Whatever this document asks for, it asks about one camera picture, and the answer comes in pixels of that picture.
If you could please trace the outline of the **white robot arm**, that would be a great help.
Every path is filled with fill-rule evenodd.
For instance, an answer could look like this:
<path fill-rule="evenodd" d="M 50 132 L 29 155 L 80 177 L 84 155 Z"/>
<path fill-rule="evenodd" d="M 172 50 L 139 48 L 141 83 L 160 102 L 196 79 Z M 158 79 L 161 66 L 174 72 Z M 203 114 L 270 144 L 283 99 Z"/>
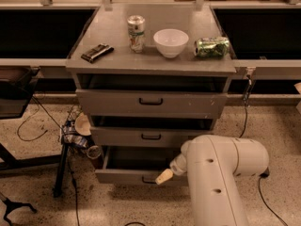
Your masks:
<path fill-rule="evenodd" d="M 249 226 L 234 178 L 261 175 L 268 165 L 257 140 L 203 135 L 182 145 L 156 183 L 187 175 L 195 226 Z"/>

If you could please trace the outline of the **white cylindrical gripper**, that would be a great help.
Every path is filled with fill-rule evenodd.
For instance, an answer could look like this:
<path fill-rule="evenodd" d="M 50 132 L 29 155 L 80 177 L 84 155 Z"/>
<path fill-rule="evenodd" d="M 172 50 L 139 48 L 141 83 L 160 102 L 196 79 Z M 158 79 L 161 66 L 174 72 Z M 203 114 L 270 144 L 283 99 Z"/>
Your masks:
<path fill-rule="evenodd" d="M 177 176 L 181 176 L 187 172 L 186 157 L 180 153 L 169 164 L 170 169 L 165 169 L 156 179 L 155 183 L 161 185 L 162 183 L 170 180 L 173 177 L 173 173 Z"/>

